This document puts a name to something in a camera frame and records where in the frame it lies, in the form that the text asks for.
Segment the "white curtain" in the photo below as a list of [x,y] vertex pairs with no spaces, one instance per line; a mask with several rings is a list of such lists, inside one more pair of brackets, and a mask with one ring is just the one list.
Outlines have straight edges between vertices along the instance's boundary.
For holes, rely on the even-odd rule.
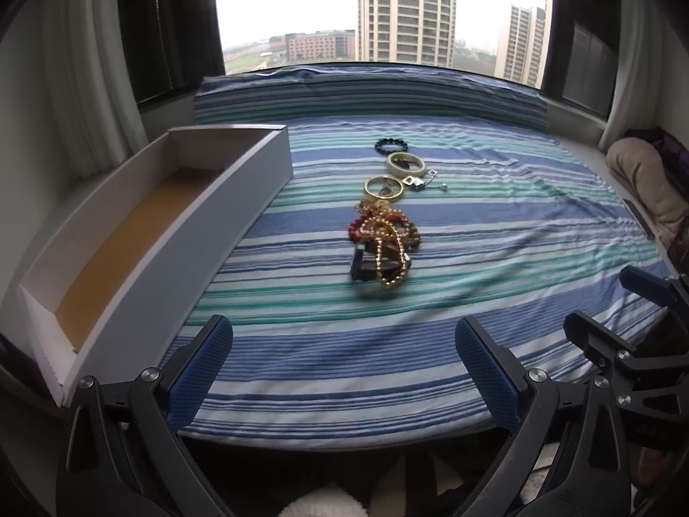
[[618,78],[598,144],[603,151],[626,130],[653,126],[662,67],[661,21],[652,0],[621,0]]
[[54,113],[77,174],[115,167],[148,140],[125,64],[117,0],[45,0]]

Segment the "bolt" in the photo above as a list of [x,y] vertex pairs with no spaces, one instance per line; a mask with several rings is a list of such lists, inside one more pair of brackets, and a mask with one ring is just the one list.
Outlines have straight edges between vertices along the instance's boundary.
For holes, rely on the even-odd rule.
[[88,389],[91,388],[94,383],[95,379],[91,375],[88,375],[79,379],[78,387],[80,389]]
[[593,384],[599,389],[607,389],[610,386],[608,380],[602,375],[595,376],[593,378]]
[[543,383],[548,378],[548,374],[543,369],[529,369],[528,378],[536,383]]
[[141,372],[141,379],[148,382],[155,381],[160,375],[161,373],[157,368],[148,368]]

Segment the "white fluffy object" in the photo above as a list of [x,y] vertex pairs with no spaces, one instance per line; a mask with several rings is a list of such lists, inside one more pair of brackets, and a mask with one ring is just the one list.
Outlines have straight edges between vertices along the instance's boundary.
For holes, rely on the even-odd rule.
[[342,488],[329,485],[290,503],[280,517],[367,517],[363,506]]

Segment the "beige cushion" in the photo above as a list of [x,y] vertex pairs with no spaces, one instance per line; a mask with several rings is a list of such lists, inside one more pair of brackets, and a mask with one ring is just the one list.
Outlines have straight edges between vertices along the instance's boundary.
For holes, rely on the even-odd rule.
[[605,163],[646,207],[663,245],[670,246],[689,205],[667,181],[656,148],[638,137],[625,137],[610,146]]

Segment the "blue pad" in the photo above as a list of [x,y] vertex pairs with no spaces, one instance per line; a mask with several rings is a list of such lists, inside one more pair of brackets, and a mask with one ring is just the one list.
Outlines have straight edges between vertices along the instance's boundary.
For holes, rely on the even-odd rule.
[[466,319],[457,323],[455,347],[495,423],[517,431],[521,425],[517,388]]
[[676,300],[673,285],[670,282],[633,266],[627,266],[621,270],[619,283],[625,290],[648,299],[658,307],[669,307]]
[[232,348],[232,324],[220,317],[194,357],[170,387],[165,421],[173,431],[192,423]]

